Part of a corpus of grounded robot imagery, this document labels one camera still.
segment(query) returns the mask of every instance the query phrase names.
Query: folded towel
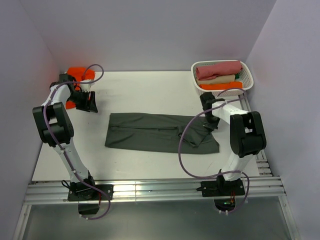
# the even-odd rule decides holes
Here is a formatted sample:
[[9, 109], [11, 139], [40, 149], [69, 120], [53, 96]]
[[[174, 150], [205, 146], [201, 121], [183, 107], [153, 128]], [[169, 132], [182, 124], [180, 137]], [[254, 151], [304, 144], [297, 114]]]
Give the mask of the folded towel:
[[237, 74], [241, 69], [240, 61], [224, 61], [210, 66], [197, 66], [195, 75], [199, 81], [210, 80], [222, 75]]
[[234, 82], [236, 79], [236, 75], [224, 75], [224, 76], [217, 76], [215, 79], [210, 79], [210, 80], [201, 80], [199, 81], [198, 79], [196, 80], [196, 83], [198, 85], [200, 84], [228, 84], [231, 82]]
[[226, 90], [232, 88], [242, 89], [241, 81], [232, 81], [230, 83], [221, 83], [221, 84], [200, 84], [199, 87], [204, 90]]

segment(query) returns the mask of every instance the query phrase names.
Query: dark green cloth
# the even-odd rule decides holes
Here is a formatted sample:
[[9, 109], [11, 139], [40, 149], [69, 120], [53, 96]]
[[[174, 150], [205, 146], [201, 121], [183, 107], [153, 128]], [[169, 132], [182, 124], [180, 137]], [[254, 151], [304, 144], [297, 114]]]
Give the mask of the dark green cloth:
[[[115, 149], [177, 153], [180, 137], [193, 116], [148, 113], [111, 113], [105, 146]], [[219, 152], [219, 144], [198, 117], [181, 146], [184, 154]]]

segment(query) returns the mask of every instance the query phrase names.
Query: laundry basket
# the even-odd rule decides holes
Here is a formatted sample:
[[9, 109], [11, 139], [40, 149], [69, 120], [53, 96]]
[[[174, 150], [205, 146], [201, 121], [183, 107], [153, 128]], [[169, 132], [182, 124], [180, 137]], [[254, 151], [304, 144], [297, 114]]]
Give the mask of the laundry basket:
[[[217, 96], [223, 90], [204, 90], [201, 87], [199, 87], [197, 84], [197, 81], [196, 81], [196, 68], [200, 67], [200, 66], [209, 66], [209, 65], [214, 65], [214, 64], [228, 62], [228, 61], [236, 61], [236, 60], [198, 61], [192, 65], [192, 67], [191, 67], [192, 81], [193, 81], [195, 90], [199, 96], [203, 93], [206, 93], [206, 92], [212, 92], [212, 94], [214, 96]], [[242, 82], [243, 90], [248, 90], [248, 89], [252, 88], [252, 86], [254, 85], [254, 79], [253, 79], [251, 72], [249, 71], [249, 68], [247, 67], [247, 65], [244, 64], [242, 61], [241, 61], [241, 65], [242, 65], [242, 70], [239, 74], [239, 78], [236, 79], [236, 81]], [[227, 97], [227, 96], [237, 96], [237, 95], [241, 95], [241, 94], [243, 94], [243, 92], [241, 90], [232, 89], [229, 91], [225, 91], [220, 96]]]

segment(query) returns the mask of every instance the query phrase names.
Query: wall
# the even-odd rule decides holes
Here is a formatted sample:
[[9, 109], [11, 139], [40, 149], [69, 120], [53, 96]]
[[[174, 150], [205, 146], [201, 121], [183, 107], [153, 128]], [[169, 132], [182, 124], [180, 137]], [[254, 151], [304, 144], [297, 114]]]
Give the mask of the wall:
[[32, 108], [44, 102], [59, 71], [17, 0], [1, 2], [0, 31], [0, 239], [7, 240], [16, 228], [40, 148]]
[[21, 0], [61, 70], [247, 59], [276, 0]]
[[320, 234], [319, 10], [318, 0], [277, 0], [247, 60], [266, 154], [306, 240]]

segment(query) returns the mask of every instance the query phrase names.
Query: beige cloth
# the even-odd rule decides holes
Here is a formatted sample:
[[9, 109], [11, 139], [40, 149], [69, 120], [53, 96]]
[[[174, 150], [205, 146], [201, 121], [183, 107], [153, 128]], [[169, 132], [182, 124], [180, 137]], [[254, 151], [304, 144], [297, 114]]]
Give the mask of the beige cloth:
[[196, 79], [196, 83], [198, 85], [200, 84], [228, 84], [231, 82], [234, 82], [236, 79], [236, 75], [224, 75], [224, 76], [217, 76], [215, 79], [209, 79], [209, 80], [201, 80], [199, 81]]

